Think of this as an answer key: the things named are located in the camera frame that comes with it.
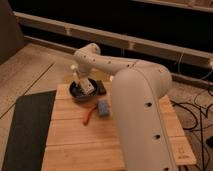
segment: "black cable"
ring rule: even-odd
[[[208,87],[208,93],[209,93],[210,96],[213,97],[213,93],[212,93],[212,91],[211,91],[211,88],[212,88],[212,87],[213,87],[213,85],[209,85],[209,87]]]
[[[203,130],[208,129],[208,128],[212,127],[212,126],[213,126],[213,123],[212,123],[212,124],[209,124],[209,125],[207,125],[207,126],[205,126],[205,127],[203,127]]]
[[[183,166],[185,171],[189,171],[189,168],[187,166]]]
[[[180,104],[180,105],[190,105],[190,106],[192,106],[192,107],[195,107],[199,112],[200,112],[200,107],[206,110],[206,108],[203,107],[203,106],[197,106],[197,105],[195,105],[195,104],[193,104],[193,103],[189,103],[189,102],[179,102],[179,103],[177,103],[177,104]],[[201,110],[201,113],[206,117],[206,112],[204,112],[204,111]]]
[[[199,105],[199,104],[196,102],[196,100],[197,100],[197,98],[198,98],[201,94],[203,94],[205,91],[206,91],[206,90],[203,90],[203,91],[197,93],[197,95],[196,95],[195,98],[194,98],[194,104],[195,104],[196,106],[198,106],[198,107],[201,107],[202,109],[206,109],[206,108],[203,107],[203,106],[201,106],[201,105]]]
[[[204,145],[203,145],[203,120],[202,114],[200,112],[200,139],[201,139],[201,159],[202,159],[202,168],[205,171],[205,156],[204,156]]]
[[[193,135],[195,136],[195,138],[201,143],[201,140],[199,139],[199,137],[198,137],[194,132],[192,132],[192,134],[193,134]],[[211,160],[211,156],[210,156],[209,151],[208,151],[208,149],[206,148],[206,146],[204,145],[203,147],[204,147],[204,150],[206,151],[206,154],[207,154],[207,156],[208,156],[208,160],[207,160],[207,162],[206,162],[206,164],[205,164],[205,168],[204,168],[204,170],[203,170],[203,171],[205,171],[205,170],[208,168],[208,165],[209,165],[210,160]]]
[[[191,128],[183,128],[184,130],[189,130],[190,132],[192,132],[194,135],[195,135],[195,137],[197,138],[197,140],[201,143],[201,154],[202,154],[202,168],[203,169],[201,169],[198,165],[195,165],[195,167],[199,170],[199,171],[205,171],[207,168],[208,168],[208,165],[209,165],[209,162],[210,162],[210,154],[209,154],[209,151],[208,151],[208,149],[204,146],[204,143],[203,143],[203,130],[205,130],[205,129],[207,129],[207,128],[209,128],[209,127],[211,127],[211,126],[213,126],[213,123],[212,124],[210,124],[210,125],[208,125],[208,126],[205,126],[205,127],[203,127],[203,119],[202,119],[202,115],[204,115],[205,117],[207,117],[208,116],[208,113],[209,113],[209,110],[210,110],[210,108],[213,106],[213,104],[210,104],[207,108],[208,108],[208,111],[206,111],[206,112],[203,112],[203,110],[202,110],[202,108],[204,109],[204,107],[202,107],[202,106],[200,106],[199,105],[199,107],[198,106],[196,106],[196,105],[194,105],[194,104],[191,104],[191,103],[188,103],[188,102],[186,102],[186,103],[177,103],[177,102],[175,102],[175,101],[171,101],[172,103],[173,103],[173,106],[178,106],[178,107],[181,107],[181,108],[183,108],[183,109],[185,109],[186,111],[188,111],[192,116],[193,116],[193,118],[194,118],[194,120],[195,120],[195,125],[193,126],[193,127],[191,127]],[[196,109],[199,109],[199,113],[200,113],[200,129],[194,129],[194,128],[196,128],[197,126],[198,126],[198,118],[196,117],[196,115],[190,110],[190,109],[188,109],[187,107],[185,107],[185,106],[183,106],[183,105],[191,105],[191,106],[193,106],[193,107],[195,107]],[[193,131],[201,131],[201,140],[197,137],[197,135],[193,132]],[[205,150],[205,152],[207,153],[207,155],[208,155],[208,160],[207,160],[207,162],[206,162],[206,164],[205,164],[205,161],[204,161],[204,150]]]
[[[198,126],[198,119],[195,116],[195,114],[190,109],[188,109],[187,107],[183,106],[182,104],[176,103],[175,101],[171,101],[171,102],[173,103],[173,106],[178,106],[178,107],[181,107],[181,108],[187,110],[192,115],[192,117],[194,118],[194,121],[195,121],[194,126],[189,127],[189,128],[183,127],[183,129],[184,130],[188,130],[188,131],[195,129]]]
[[[209,115],[209,111],[210,111],[210,108],[213,106],[213,103],[208,105],[207,108],[206,108],[206,117],[208,118],[208,115]]]

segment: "floor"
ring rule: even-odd
[[[0,66],[0,117],[4,115],[0,119],[0,168],[4,159],[16,99],[25,94],[55,90],[57,84],[67,82],[67,78],[71,76],[70,65],[73,63],[74,61],[70,54],[35,44],[28,44]],[[208,106],[213,103],[213,97],[207,91],[177,82],[173,82],[173,86],[168,94],[170,99],[176,102],[194,103],[195,97],[199,94],[196,99],[198,104]],[[199,116],[197,109],[192,107],[190,109],[193,110],[197,117]],[[183,127],[189,127],[193,124],[191,115],[188,112],[178,107],[175,107],[175,110]],[[210,112],[208,119],[204,119],[203,125],[205,127],[211,123],[213,123],[213,112]],[[186,134],[200,167],[200,143],[191,132],[186,131]],[[213,136],[213,126],[204,131],[205,139],[210,136]],[[212,171],[213,149],[207,149],[210,153],[211,161],[206,171]],[[190,166],[189,169],[190,171],[199,170],[195,166]]]

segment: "wooden surface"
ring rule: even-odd
[[[42,170],[125,170],[112,112],[110,117],[101,119],[94,111],[87,126],[81,122],[83,113],[98,98],[107,99],[110,103],[109,93],[77,104],[70,96],[68,87],[68,84],[61,84],[57,89]],[[195,164],[195,156],[168,96],[160,100],[160,107],[176,164]]]

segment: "orange handle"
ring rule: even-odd
[[[89,123],[89,119],[90,119],[90,116],[92,115],[92,112],[97,108],[97,105],[94,105],[92,106],[91,108],[88,109],[88,111],[86,111],[83,115],[83,118],[82,118],[82,123],[84,125],[87,125]]]

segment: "bowl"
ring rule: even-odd
[[[76,82],[72,82],[70,84],[69,87],[69,92],[72,95],[73,99],[76,102],[85,102],[90,100],[92,97],[94,97],[97,94],[97,84],[96,81],[89,78],[89,81],[91,82],[91,84],[93,85],[93,87],[95,88],[94,91],[90,94],[84,94],[84,92],[82,91],[81,87],[76,84]]]

